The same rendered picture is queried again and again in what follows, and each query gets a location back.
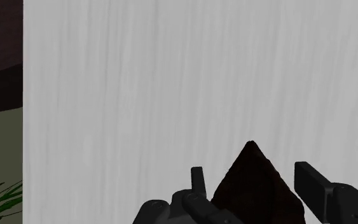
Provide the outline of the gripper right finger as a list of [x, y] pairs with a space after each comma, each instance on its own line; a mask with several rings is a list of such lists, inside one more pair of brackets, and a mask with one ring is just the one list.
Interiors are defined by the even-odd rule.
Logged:
[[322, 224], [358, 224], [358, 189], [333, 183], [308, 162], [294, 164], [294, 189]]

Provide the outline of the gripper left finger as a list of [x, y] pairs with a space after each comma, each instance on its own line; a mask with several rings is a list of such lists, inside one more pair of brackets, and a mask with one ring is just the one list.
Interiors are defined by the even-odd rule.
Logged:
[[191, 188], [175, 192], [171, 203], [148, 200], [132, 224], [244, 224], [227, 209], [218, 209], [208, 199], [203, 169], [191, 168]]

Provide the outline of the dark brown pointed object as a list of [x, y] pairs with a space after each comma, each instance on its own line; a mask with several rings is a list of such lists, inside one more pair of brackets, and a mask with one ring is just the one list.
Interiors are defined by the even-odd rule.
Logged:
[[211, 202], [244, 224], [306, 224], [302, 202], [254, 141], [246, 142]]

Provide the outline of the white wooden table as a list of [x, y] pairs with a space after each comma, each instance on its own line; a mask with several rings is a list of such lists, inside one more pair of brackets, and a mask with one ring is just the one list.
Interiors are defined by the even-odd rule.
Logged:
[[132, 224], [255, 141], [358, 188], [358, 0], [24, 0], [23, 224]]

